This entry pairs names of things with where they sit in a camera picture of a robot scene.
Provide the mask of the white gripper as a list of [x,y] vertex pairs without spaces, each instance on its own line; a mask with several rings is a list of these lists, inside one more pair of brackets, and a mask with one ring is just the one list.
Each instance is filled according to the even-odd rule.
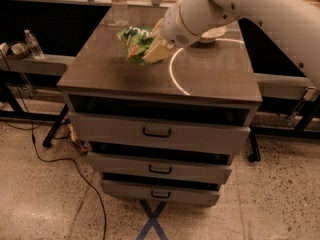
[[151,33],[150,37],[155,38],[162,35],[162,38],[155,38],[143,53],[142,59],[145,63],[152,64],[161,61],[172,54],[175,47],[186,48],[200,39],[199,35],[194,35],[185,26],[181,15],[180,6],[182,0],[168,8],[163,19],[160,19]]

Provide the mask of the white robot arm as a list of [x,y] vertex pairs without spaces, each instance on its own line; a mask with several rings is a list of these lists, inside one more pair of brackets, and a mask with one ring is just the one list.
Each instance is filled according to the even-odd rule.
[[320,9],[303,0],[178,0],[154,37],[186,48],[212,29],[245,18],[258,26],[320,88]]

